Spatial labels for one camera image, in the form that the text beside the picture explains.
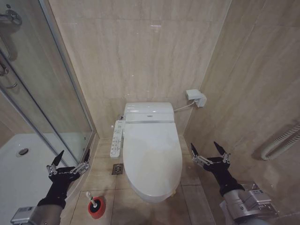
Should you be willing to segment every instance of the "toilet tank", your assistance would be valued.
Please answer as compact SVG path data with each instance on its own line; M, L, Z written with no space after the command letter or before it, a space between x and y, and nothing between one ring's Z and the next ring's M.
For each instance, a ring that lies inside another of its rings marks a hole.
M126 123L174 122L174 111L169 102L127 103L124 110Z

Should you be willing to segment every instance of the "red toilet brush holder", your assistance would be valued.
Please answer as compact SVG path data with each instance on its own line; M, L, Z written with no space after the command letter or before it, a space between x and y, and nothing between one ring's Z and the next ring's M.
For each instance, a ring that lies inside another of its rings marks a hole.
M92 202L90 202L88 205L88 211L94 219L99 219L100 217L103 216L105 212L106 204L103 197L95 197L93 198L93 200L95 201L97 206L94 207Z

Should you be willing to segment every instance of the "wall outlet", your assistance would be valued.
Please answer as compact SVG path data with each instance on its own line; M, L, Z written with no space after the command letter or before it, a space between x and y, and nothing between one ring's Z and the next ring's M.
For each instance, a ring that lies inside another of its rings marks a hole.
M207 98L199 90L197 89L186 90L186 94L188 100L196 100L196 105L198 106L198 108L204 107Z

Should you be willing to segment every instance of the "shower enclosure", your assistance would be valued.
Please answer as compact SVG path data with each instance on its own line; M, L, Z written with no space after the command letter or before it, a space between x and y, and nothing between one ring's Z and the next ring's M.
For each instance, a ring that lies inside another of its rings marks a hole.
M46 0L0 0L0 221L36 205L62 150L75 166L95 135Z

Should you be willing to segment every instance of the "shower drain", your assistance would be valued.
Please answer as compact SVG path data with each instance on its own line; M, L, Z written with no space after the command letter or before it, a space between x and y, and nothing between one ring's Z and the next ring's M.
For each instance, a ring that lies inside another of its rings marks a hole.
M123 164L122 163L114 164L112 166L112 175L115 175L115 174L123 174Z
M21 149L20 151L18 151L16 155L17 155L17 157L21 157L23 155L26 155L28 152L29 152L29 149L24 148L24 149Z

